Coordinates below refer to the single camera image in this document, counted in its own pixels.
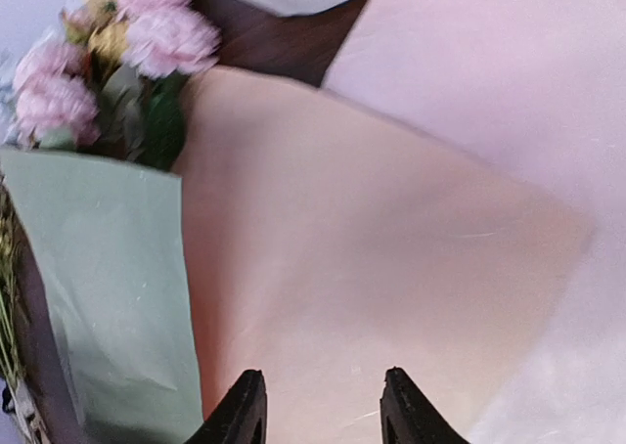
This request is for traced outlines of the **green wrapping paper sheet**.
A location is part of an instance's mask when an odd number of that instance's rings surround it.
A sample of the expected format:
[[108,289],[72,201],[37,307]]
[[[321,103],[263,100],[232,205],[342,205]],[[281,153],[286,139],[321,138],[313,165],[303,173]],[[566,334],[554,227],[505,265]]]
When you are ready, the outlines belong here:
[[117,160],[5,150],[72,408],[94,443],[182,443],[202,424],[181,182]]

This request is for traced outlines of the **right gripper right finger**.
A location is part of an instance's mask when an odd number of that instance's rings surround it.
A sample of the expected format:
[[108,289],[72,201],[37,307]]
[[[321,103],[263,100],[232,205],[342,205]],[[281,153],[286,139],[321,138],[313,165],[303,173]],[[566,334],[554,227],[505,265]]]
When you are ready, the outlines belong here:
[[469,444],[398,367],[385,372],[380,424],[384,444]]

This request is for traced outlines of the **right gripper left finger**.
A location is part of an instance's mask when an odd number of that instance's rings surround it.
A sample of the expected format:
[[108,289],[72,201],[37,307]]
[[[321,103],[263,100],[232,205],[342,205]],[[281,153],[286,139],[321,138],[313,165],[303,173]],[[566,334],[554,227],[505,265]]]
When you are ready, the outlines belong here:
[[265,444],[266,429],[264,376],[245,370],[185,444]]

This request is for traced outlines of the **pink carnation fake flower stem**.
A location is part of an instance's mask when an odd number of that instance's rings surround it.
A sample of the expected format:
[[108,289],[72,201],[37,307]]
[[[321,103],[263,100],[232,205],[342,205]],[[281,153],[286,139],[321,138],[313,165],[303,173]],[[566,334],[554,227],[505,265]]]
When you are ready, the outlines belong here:
[[18,60],[1,58],[1,143],[20,150],[118,155],[170,169],[186,141],[181,95],[215,66],[218,28],[194,0],[118,0],[121,65],[95,73],[62,20]]

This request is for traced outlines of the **tan kraft paper sheet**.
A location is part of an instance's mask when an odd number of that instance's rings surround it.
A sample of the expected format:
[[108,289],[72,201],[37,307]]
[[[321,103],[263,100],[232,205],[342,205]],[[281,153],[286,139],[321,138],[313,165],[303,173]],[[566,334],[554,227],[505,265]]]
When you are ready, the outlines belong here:
[[468,432],[545,328],[590,219],[297,81],[216,67],[182,102],[203,411],[254,369],[269,442],[377,443],[400,367]]

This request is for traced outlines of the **yellow fake flower stem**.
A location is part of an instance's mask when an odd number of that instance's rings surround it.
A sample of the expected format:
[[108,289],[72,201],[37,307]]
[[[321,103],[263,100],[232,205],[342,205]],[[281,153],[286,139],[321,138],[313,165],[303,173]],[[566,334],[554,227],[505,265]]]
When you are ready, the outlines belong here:
[[70,43],[84,46],[95,73],[107,78],[121,65],[126,49],[127,22],[120,21],[118,0],[76,0],[62,9],[61,20]]

